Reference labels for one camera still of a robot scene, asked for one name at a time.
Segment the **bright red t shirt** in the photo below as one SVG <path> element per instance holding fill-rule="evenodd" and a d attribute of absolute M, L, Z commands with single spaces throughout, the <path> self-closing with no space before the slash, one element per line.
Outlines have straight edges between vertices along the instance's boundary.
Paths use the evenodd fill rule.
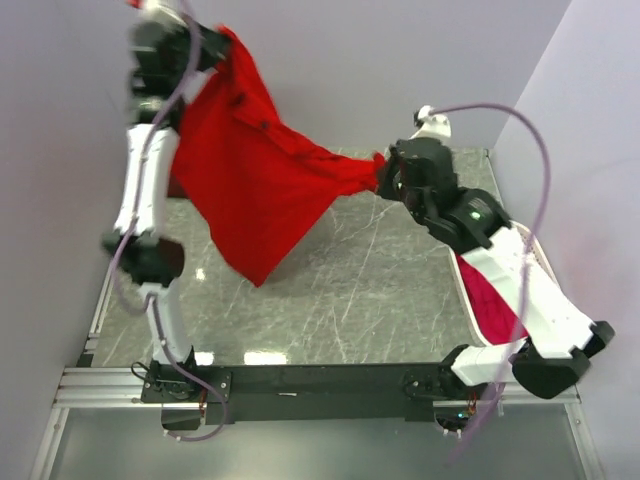
<path fill-rule="evenodd" d="M 385 158 L 335 154 L 286 126 L 246 46 L 221 32 L 228 55 L 186 108 L 171 173 L 225 262 L 259 287 L 337 198 L 377 189 Z"/>

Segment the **dark red t shirt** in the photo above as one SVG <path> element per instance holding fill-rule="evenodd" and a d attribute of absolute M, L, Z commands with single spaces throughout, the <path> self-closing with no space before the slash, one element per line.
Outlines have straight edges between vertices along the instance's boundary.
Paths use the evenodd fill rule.
<path fill-rule="evenodd" d="M 173 174 L 171 174 L 169 178 L 167 197 L 173 198 L 173 199 L 187 198 L 187 194 L 185 193 L 185 190 L 182 188 L 179 181 Z"/>

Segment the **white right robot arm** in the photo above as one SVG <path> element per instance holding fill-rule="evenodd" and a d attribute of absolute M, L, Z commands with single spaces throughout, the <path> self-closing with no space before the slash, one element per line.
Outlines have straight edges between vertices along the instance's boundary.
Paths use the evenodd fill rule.
<path fill-rule="evenodd" d="M 576 385 L 613 339 L 613 327 L 590 319 L 564 295 L 493 195 L 459 185 L 447 146 L 413 138 L 392 144 L 389 153 L 379 196 L 403 203 L 493 288 L 526 331 L 501 345 L 454 349 L 440 364 L 442 393 L 460 399 L 476 385 L 516 382 L 551 399 Z"/>

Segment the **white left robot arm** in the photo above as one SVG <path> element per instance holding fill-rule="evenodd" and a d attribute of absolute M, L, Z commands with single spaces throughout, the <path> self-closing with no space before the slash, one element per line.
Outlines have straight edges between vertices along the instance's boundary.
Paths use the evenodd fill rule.
<path fill-rule="evenodd" d="M 226 36 L 186 14 L 160 12 L 134 26 L 124 192 L 114 226 L 102 237 L 110 274 L 124 273 L 138 288 L 140 303 L 123 299 L 122 306 L 145 316 L 151 330 L 153 360 L 144 385 L 179 402 L 224 402 L 230 384 L 228 378 L 217 384 L 196 362 L 179 299 L 184 248 L 163 233 L 170 170 L 187 106 L 184 90 L 195 73 L 224 59 L 228 45 Z"/>

